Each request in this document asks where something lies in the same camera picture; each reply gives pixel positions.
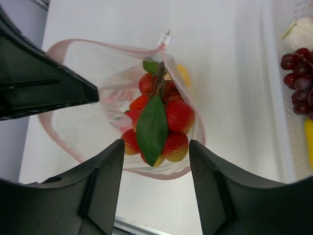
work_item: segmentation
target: white basket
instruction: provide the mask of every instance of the white basket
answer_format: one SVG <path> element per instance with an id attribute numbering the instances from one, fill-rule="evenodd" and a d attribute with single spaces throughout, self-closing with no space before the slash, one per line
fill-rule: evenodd
<path id="1" fill-rule="evenodd" d="M 312 175 L 301 116 L 293 112 L 294 91 L 283 83 L 289 73 L 280 68 L 281 57 L 289 53 L 282 34 L 295 19 L 313 16 L 311 0 L 267 0 L 263 9 L 263 27 L 268 60 L 268 76 L 273 100 L 277 137 L 283 172 L 289 182 Z"/>

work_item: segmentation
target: plastic bag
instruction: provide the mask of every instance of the plastic bag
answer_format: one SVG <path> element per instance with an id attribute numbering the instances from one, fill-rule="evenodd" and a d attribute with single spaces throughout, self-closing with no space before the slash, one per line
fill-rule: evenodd
<path id="1" fill-rule="evenodd" d="M 39 115 L 42 127 L 75 160 L 80 163 L 88 160 L 132 128 L 132 121 L 124 111 L 140 95 L 138 82 L 146 73 L 142 61 L 164 61 L 183 100 L 195 112 L 195 125 L 188 139 L 205 144 L 203 122 L 190 91 L 175 60 L 164 52 L 168 42 L 169 36 L 165 34 L 160 46 L 152 50 L 82 39 L 54 44 L 47 56 L 96 85 L 100 102 L 42 113 Z M 123 169 L 155 179 L 175 179 L 190 171 L 189 155 L 178 163 L 165 160 L 159 167 L 147 165 L 139 154 L 125 155 Z"/>

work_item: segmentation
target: white table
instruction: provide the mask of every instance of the white table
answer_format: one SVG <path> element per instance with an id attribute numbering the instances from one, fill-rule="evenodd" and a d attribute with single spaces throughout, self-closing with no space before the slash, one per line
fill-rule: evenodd
<path id="1" fill-rule="evenodd" d="M 171 28 L 168 53 L 183 59 L 193 76 L 206 146 L 255 174 L 285 181 L 263 72 L 261 2 L 51 0 L 43 49 L 68 38 L 155 48 Z M 20 182 L 41 182 L 75 165 L 31 117 Z M 123 172 L 116 215 L 174 235 L 201 234 L 191 173 L 158 181 Z"/>

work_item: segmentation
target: grape cluster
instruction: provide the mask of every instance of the grape cluster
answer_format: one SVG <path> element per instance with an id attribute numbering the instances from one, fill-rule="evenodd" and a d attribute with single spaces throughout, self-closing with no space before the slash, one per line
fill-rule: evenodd
<path id="1" fill-rule="evenodd" d="M 292 70 L 284 77 L 284 83 L 291 90 L 296 90 L 291 97 L 293 111 L 313 120 L 313 51 L 300 48 L 288 53 L 282 57 L 280 67 Z"/>

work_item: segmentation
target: lemon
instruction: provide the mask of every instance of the lemon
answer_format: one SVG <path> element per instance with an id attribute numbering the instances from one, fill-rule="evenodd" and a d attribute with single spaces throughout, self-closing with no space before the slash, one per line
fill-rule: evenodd
<path id="1" fill-rule="evenodd" d="M 191 81 L 190 81 L 190 75 L 188 70 L 186 69 L 186 67 L 184 65 L 178 64 L 177 68 L 179 70 L 179 73 L 181 75 L 181 78 L 183 79 L 186 87 L 190 87 Z"/>

